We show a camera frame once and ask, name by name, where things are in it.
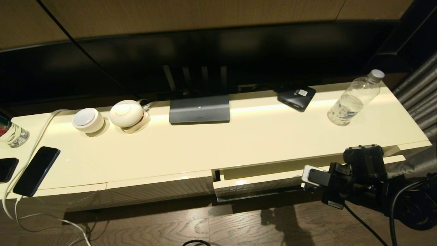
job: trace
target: wooden floor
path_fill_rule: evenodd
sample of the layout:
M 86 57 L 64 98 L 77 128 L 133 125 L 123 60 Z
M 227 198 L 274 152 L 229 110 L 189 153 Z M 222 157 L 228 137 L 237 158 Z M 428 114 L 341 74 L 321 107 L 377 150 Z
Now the wooden floor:
M 181 246 L 190 239 L 213 246 L 380 245 L 346 210 L 319 200 L 318 193 L 300 191 L 227 204 L 217 204 L 211 196 L 66 213 L 64 218 L 86 228 L 93 246 Z M 350 208 L 391 245 L 387 217 L 353 204 Z M 33 230 L 60 226 L 38 233 L 19 228 L 4 213 L 0 223 L 2 246 L 68 246 L 79 237 L 74 227 L 52 218 L 23 221 Z M 397 221 L 396 231 L 399 246 L 437 242 L 437 227 L 414 231 Z M 86 243 L 80 240 L 74 245 Z

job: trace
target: black phone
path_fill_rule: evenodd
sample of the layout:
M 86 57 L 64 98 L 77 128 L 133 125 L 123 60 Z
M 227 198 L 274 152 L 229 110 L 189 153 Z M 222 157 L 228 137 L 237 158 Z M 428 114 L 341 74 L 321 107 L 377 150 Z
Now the black phone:
M 277 95 L 278 101 L 303 112 L 308 107 L 316 90 L 310 87 L 295 88 L 289 91 L 280 92 Z
M 15 184 L 13 192 L 26 197 L 35 195 L 36 190 L 60 152 L 59 149 L 50 147 L 39 148 L 17 184 Z
M 0 183 L 9 182 L 12 174 L 17 167 L 18 159 L 17 158 L 5 158 L 0 159 Z

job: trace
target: white round device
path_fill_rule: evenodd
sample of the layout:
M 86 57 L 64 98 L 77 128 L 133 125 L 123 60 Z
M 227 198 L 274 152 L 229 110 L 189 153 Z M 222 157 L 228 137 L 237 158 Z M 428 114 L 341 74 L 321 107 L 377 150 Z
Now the white round device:
M 102 128 L 103 124 L 102 114 L 94 108 L 82 109 L 73 117 L 73 126 L 85 133 L 96 132 Z
M 115 104 L 109 113 L 109 118 L 118 127 L 131 127 L 143 117 L 143 108 L 134 100 L 123 100 Z

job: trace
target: gray curtain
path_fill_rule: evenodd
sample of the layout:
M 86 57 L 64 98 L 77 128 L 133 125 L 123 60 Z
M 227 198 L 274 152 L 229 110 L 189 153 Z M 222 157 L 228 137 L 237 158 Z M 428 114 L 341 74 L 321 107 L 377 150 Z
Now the gray curtain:
M 402 81 L 393 93 L 433 144 L 387 171 L 408 177 L 437 172 L 437 52 Z

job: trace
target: open drawer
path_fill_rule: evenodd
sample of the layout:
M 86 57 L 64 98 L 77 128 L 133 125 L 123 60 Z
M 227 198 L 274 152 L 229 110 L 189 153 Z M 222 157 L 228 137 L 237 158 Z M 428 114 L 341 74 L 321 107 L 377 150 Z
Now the open drawer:
M 340 162 L 336 161 L 338 158 L 338 156 L 320 157 L 262 166 L 222 170 L 220 172 L 220 181 L 213 183 L 214 192 L 217 197 L 247 197 L 260 191 L 299 186 L 301 183 L 303 167 L 305 165 L 320 167 L 321 169 L 328 171 L 329 163 Z M 405 158 L 403 155 L 384 157 L 386 167 L 404 160 Z M 281 172 L 281 170 L 284 170 L 287 167 L 289 169 L 294 168 L 294 170 Z M 257 172 L 263 173 L 265 168 L 270 168 L 270 170 L 277 170 L 279 172 L 272 171 L 272 173 L 269 174 L 256 175 Z

